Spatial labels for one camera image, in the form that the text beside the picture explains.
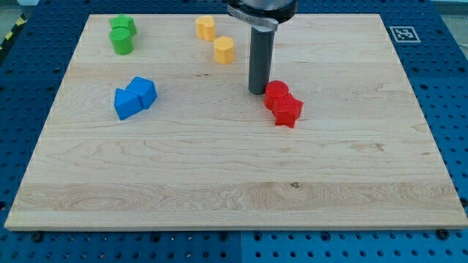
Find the robot arm flange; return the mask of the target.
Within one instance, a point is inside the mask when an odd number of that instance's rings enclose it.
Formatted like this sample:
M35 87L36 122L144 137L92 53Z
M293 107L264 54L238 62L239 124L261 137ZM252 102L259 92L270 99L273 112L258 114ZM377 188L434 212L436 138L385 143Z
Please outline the robot arm flange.
M229 16L260 31L276 31L297 12L298 0L228 0Z

